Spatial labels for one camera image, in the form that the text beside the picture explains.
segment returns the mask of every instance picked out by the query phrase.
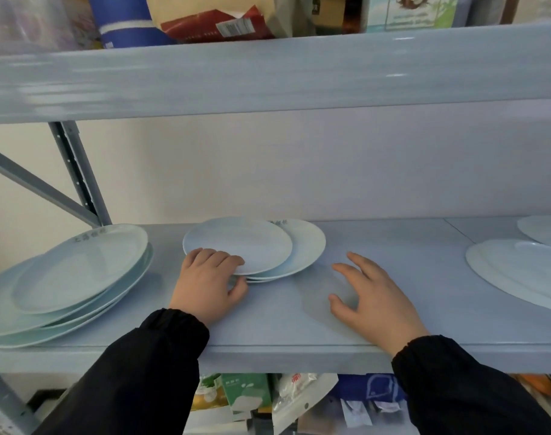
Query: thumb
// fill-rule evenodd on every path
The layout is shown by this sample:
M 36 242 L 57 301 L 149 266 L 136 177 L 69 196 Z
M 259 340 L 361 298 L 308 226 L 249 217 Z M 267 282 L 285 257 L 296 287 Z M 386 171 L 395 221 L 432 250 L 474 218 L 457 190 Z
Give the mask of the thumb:
M 358 320 L 358 313 L 348 307 L 337 295 L 329 295 L 330 311 L 337 319 L 353 328 Z
M 247 294 L 249 290 L 249 285 L 247 285 L 247 280 L 245 276 L 240 276 L 235 283 L 235 286 L 229 292 L 229 303 L 232 307 L 237 305 Z

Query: white wall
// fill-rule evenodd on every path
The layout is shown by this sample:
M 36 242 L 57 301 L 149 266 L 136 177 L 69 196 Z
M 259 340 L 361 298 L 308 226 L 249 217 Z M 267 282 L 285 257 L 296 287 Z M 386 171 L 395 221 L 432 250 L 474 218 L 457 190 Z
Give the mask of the white wall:
M 115 223 L 551 213 L 551 100 L 79 122 Z M 76 198 L 47 125 L 0 151 Z M 0 176 L 0 270 L 86 227 Z

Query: barcode label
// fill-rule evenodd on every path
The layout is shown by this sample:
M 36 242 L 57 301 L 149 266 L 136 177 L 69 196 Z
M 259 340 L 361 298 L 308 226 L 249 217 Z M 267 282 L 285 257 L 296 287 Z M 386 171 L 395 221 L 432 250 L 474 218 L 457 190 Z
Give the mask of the barcode label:
M 236 18 L 235 20 L 218 22 L 216 26 L 223 38 L 255 33 L 250 18 Z

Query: shelving unit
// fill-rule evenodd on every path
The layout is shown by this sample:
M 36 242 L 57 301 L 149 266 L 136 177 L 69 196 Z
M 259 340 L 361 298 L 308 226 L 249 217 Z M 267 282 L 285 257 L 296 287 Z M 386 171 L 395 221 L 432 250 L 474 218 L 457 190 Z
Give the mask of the shelving unit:
M 0 172 L 91 226 L 110 222 L 75 119 L 551 98 L 551 25 L 414 31 L 0 57 L 0 124 L 51 122 L 82 204 L 0 154 Z M 390 372 L 329 313 L 354 301 L 330 270 L 345 251 L 380 263 L 435 333 L 507 372 L 551 372 L 551 310 L 513 298 L 465 262 L 473 242 L 521 237 L 513 218 L 326 221 L 328 246 L 291 278 L 254 286 L 212 332 L 203 372 Z M 99 320 L 0 350 L 0 372 L 83 373 L 170 299 L 187 224 L 145 226 L 155 261 Z

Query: black jacket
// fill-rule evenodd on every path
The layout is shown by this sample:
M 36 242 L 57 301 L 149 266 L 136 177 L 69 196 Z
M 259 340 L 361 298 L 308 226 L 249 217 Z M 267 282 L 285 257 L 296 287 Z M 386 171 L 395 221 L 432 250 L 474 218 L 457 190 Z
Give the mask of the black jacket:
M 182 433 L 208 340 L 192 315 L 155 311 L 104 351 L 35 434 Z M 517 381 L 451 339 L 416 339 L 392 365 L 423 435 L 551 434 L 551 418 Z

